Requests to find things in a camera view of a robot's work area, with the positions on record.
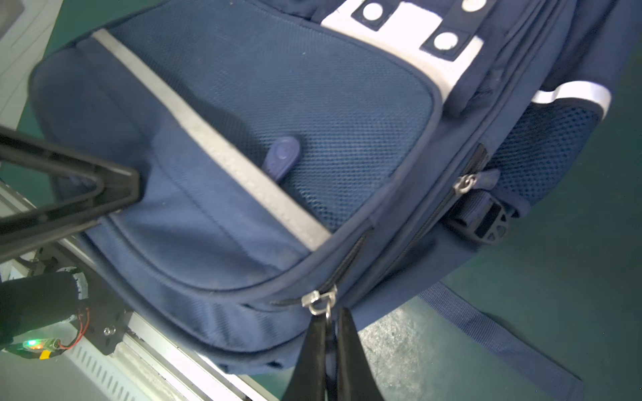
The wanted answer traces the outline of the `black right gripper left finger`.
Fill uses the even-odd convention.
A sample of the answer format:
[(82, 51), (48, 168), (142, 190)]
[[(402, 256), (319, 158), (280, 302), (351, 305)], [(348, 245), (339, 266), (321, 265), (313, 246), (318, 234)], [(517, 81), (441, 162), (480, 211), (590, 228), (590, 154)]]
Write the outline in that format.
[(324, 401), (328, 319), (314, 316), (307, 329), (299, 359), (282, 401)]

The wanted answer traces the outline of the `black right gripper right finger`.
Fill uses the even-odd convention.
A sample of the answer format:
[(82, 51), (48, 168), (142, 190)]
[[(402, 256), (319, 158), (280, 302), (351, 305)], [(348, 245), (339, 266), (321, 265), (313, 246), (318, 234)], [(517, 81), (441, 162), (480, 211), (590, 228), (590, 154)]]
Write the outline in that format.
[(349, 309), (339, 309), (336, 333), (337, 400), (383, 401), (354, 319)]

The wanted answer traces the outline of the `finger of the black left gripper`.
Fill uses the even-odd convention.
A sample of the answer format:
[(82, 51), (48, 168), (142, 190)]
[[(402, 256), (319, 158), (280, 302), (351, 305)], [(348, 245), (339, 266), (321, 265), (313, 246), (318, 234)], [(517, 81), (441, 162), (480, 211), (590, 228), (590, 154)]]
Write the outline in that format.
[(79, 177), (90, 190), (53, 205), (1, 219), (1, 259), (8, 261), (98, 224), (98, 219), (140, 200), (140, 174), (6, 127), (1, 160), (48, 175)]

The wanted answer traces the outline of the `navy blue student backpack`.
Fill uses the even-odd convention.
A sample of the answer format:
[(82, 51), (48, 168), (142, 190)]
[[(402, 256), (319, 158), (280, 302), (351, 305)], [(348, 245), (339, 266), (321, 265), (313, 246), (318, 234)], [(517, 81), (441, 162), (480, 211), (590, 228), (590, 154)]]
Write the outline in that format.
[(583, 383), (441, 279), (553, 190), (606, 117), (638, 1), (167, 1), (41, 61), (44, 137), (137, 170), (81, 244), (224, 371), (293, 368), (339, 309), (414, 296), (558, 400)]

